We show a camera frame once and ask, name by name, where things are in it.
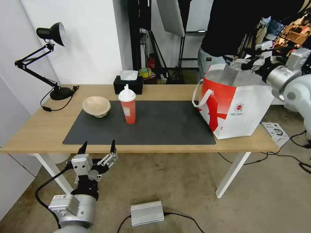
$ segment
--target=tissue box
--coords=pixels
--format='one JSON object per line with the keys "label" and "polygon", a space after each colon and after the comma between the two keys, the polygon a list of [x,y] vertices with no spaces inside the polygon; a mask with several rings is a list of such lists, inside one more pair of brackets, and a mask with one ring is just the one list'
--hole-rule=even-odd
{"label": "tissue box", "polygon": [[143,77],[137,76],[136,80],[121,80],[121,77],[118,75],[113,82],[114,92],[115,94],[120,94],[122,90],[124,90],[124,86],[128,84],[129,89],[135,92],[135,94],[143,93]]}
{"label": "tissue box", "polygon": [[284,132],[279,124],[262,122],[262,125],[268,131],[272,140],[275,141],[279,148],[281,148],[281,146],[289,140],[289,136]]}

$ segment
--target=bowl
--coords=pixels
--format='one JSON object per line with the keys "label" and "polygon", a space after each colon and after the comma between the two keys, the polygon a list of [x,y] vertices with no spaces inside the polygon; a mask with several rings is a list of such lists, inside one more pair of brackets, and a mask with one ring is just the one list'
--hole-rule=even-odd
{"label": "bowl", "polygon": [[95,117],[102,118],[109,112],[111,105],[109,100],[101,96],[92,96],[82,102],[83,110]]}

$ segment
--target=plastic cup lid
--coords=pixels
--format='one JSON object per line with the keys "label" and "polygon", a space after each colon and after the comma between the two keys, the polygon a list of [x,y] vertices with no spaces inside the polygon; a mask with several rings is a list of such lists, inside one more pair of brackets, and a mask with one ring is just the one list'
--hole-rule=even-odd
{"label": "plastic cup lid", "polygon": [[124,90],[121,91],[119,94],[119,101],[130,102],[130,101],[134,100],[135,98],[136,98],[136,94],[134,93],[134,91],[129,89],[129,85],[126,84],[124,86]]}

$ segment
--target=small box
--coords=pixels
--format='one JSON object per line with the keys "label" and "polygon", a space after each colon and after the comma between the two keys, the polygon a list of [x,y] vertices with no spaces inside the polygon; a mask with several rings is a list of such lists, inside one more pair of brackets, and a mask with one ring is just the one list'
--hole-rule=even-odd
{"label": "small box", "polygon": [[262,125],[266,128],[272,140],[275,141],[279,148],[289,140],[289,136],[278,123],[262,122]]}
{"label": "small box", "polygon": [[161,201],[131,205],[132,226],[164,221]]}
{"label": "small box", "polygon": [[137,76],[136,80],[121,80],[121,77],[118,75],[113,82],[114,92],[115,94],[120,94],[121,91],[124,90],[124,86],[126,84],[129,85],[129,89],[134,91],[135,94],[142,94],[143,93],[143,77]]}
{"label": "small box", "polygon": [[61,212],[68,211],[76,216],[79,203],[79,200],[71,194],[55,195],[49,204],[49,209],[57,214],[62,214]]}

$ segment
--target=cardboard box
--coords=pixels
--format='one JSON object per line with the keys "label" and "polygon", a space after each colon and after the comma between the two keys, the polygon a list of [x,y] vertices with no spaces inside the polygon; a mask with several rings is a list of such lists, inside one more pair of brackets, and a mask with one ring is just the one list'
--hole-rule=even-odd
{"label": "cardboard box", "polygon": [[262,122],[262,125],[270,134],[271,138],[281,148],[288,140],[289,136],[278,123]]}

